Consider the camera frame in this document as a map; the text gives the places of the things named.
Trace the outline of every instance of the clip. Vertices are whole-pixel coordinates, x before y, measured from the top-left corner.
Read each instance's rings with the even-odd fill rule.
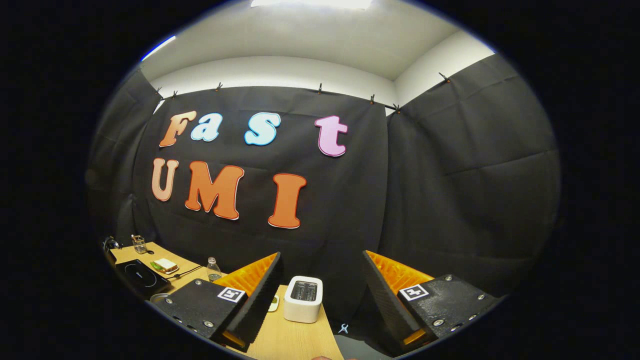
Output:
[[[449,80],[449,78],[447,78],[446,76],[442,75],[441,72],[439,72],[438,74],[440,74],[440,76],[442,76],[446,80],[446,82],[448,82],[448,83],[451,82],[451,80]]]

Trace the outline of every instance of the white wall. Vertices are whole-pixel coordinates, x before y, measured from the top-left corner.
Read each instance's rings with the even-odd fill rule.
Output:
[[[322,89],[383,104],[397,104],[393,81],[327,61],[285,56],[251,56],[198,64],[150,81],[163,97],[216,88],[237,86],[286,86]]]
[[[432,47],[395,81],[397,99],[404,105],[444,79],[478,62],[493,51],[468,33],[459,31]]]

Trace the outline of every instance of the ceiling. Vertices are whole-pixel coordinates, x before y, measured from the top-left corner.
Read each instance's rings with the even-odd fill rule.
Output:
[[[459,28],[401,0],[366,10],[284,3],[218,8],[142,64],[150,81],[185,67],[245,56],[293,56],[346,65],[395,80]]]

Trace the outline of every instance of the pink letter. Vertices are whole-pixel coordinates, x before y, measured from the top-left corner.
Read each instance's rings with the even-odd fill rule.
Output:
[[[338,157],[347,152],[344,145],[338,145],[338,133],[347,133],[347,125],[340,124],[339,117],[334,115],[317,119],[316,126],[320,127],[318,147],[323,154]]]

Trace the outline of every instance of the black cable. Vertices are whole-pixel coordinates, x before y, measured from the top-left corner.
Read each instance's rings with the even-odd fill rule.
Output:
[[[171,277],[165,277],[165,279],[166,279],[166,280],[173,279],[173,278],[176,278],[176,279],[177,279],[177,278],[179,278],[180,276],[186,275],[186,274],[188,274],[188,273],[190,273],[190,272],[193,272],[193,271],[195,271],[195,270],[198,270],[199,268],[202,268],[202,267],[203,267],[203,266],[202,266],[202,265],[200,265],[200,266],[195,267],[195,268],[193,268],[193,269],[191,269],[191,270],[189,270],[189,271],[183,272],[182,274],[175,274],[174,276],[171,276]]]

